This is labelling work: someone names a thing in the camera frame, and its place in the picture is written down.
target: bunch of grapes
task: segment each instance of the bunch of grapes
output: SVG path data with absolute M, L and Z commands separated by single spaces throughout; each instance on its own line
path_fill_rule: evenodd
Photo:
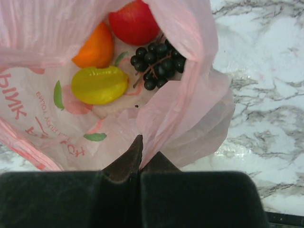
M 148 49 L 137 48 L 135 55 L 130 60 L 137 72 L 142 76 L 134 84 L 144 79 L 144 87 L 147 90 L 161 88 L 168 80 L 173 79 L 176 71 L 184 72 L 186 58 L 182 56 L 166 39 L 164 43 L 151 43 Z

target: marble surface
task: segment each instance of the marble surface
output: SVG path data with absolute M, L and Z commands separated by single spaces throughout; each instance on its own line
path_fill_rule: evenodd
M 304 0 L 211 2 L 236 111 L 220 149 L 183 170 L 246 172 L 266 211 L 304 216 Z M 15 170 L 36 168 L 0 146 L 0 172 Z

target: yellow lemon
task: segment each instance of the yellow lemon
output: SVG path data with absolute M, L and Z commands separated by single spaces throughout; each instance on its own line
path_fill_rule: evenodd
M 88 67 L 79 70 L 72 79 L 72 92 L 80 101 L 104 105 L 121 97 L 128 88 L 129 76 L 115 66 L 104 69 Z

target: grape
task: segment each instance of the grape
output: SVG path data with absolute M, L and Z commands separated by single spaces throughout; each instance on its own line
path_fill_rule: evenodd
M 150 79 L 150 80 L 146 80 L 143 84 L 144 88 L 146 90 L 153 90 L 156 88 L 156 84 L 157 84 L 157 81 L 156 80 L 153 80 L 153 79 Z
M 134 64 L 135 70 L 139 72 L 144 72 L 148 68 L 148 66 L 149 65 L 142 60 Z
M 174 77 L 174 75 L 175 75 L 175 70 L 171 70 L 171 71 L 167 72 L 166 78 L 171 79 Z
M 130 59 L 130 63 L 132 66 L 134 66 L 135 63 L 138 63 L 139 58 L 137 56 L 132 56 Z
M 168 54 L 168 48 L 165 44 L 159 44 L 156 47 L 156 53 L 159 57 L 165 57 Z
M 154 66 L 154 72 L 157 77 L 165 77 L 166 71 L 161 67 L 160 64 Z
M 154 53 L 148 51 L 144 56 L 144 61 L 148 64 L 154 64 L 157 61 L 157 56 Z
M 172 50 L 173 49 L 172 44 L 167 39 L 165 40 L 165 45 L 167 46 L 168 50 Z
M 183 73 L 184 72 L 184 67 L 185 67 L 185 58 L 178 58 L 174 61 L 174 66 L 177 72 Z
M 147 81 L 147 80 L 150 80 L 150 79 L 154 79 L 154 77 L 153 77 L 153 73 L 149 70 L 147 73 L 145 73 L 143 75 L 143 80 Z
M 166 78 L 160 78 L 157 82 L 157 88 L 161 88 L 163 87 L 166 83 L 168 82 L 168 80 Z
M 138 58 L 144 58 L 147 52 L 148 52 L 147 49 L 145 49 L 144 47 L 139 47 L 137 48 L 135 54 Z
M 148 45 L 148 50 L 152 53 L 156 53 L 156 47 L 157 47 L 156 43 L 151 43 Z
M 171 57 L 174 59 L 178 59 L 178 58 L 181 58 L 182 55 L 177 50 L 173 49 L 171 52 Z
M 161 62 L 161 66 L 162 66 L 162 68 L 163 68 L 165 71 L 174 70 L 174 62 L 173 62 L 172 59 L 170 59 L 170 58 L 164 59 L 164 60 Z

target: plastic bag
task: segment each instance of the plastic bag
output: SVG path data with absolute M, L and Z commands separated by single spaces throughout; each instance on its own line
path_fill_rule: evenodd
M 69 84 L 79 68 L 70 59 L 108 12 L 128 2 L 0 1 L 0 141 L 39 169 L 102 169 L 138 134 L 141 167 L 159 150 L 181 167 L 215 152 L 226 138 L 234 104 L 228 77 L 212 69 L 218 39 L 207 0 L 145 0 L 187 58 L 181 81 L 156 93 L 129 88 L 103 106 L 73 97 Z M 116 55 L 134 53 L 116 42 Z M 134 75 L 128 64 L 121 68 Z M 56 104 L 54 93 L 62 103 Z

